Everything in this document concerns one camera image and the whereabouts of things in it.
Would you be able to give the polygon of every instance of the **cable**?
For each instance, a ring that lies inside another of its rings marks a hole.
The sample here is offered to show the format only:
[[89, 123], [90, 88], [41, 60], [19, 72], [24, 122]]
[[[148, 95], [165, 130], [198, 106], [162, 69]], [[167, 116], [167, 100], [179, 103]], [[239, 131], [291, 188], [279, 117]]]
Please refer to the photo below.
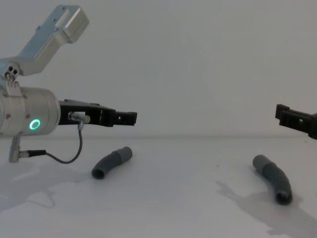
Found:
[[79, 149], [78, 149], [77, 154], [75, 155], [75, 157], [73, 159], [71, 159], [69, 161], [63, 161], [63, 160], [60, 160], [59, 158], [57, 158], [56, 156], [54, 156], [54, 155], [52, 155], [52, 154], [50, 154], [48, 152], [46, 152], [45, 155], [50, 156], [52, 159], [56, 160], [57, 162], [60, 162], [61, 164], [65, 164], [66, 165], [66, 164], [73, 163], [75, 160], [77, 160], [77, 158], [80, 155], [80, 152], [81, 152], [81, 150], [83, 148], [83, 136], [81, 134], [81, 130], [80, 129], [78, 130], [78, 134], [79, 134]]

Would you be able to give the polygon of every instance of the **white wall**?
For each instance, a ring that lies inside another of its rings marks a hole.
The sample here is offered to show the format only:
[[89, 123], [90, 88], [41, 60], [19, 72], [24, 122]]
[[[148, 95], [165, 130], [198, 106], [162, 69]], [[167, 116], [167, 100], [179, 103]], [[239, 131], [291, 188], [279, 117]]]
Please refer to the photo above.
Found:
[[[298, 135], [278, 126], [276, 104], [317, 111], [317, 1], [2, 1], [0, 56], [16, 55], [58, 4], [80, 4], [91, 24], [20, 83], [139, 113], [135, 127], [86, 136]], [[67, 135], [76, 129], [53, 133]]]

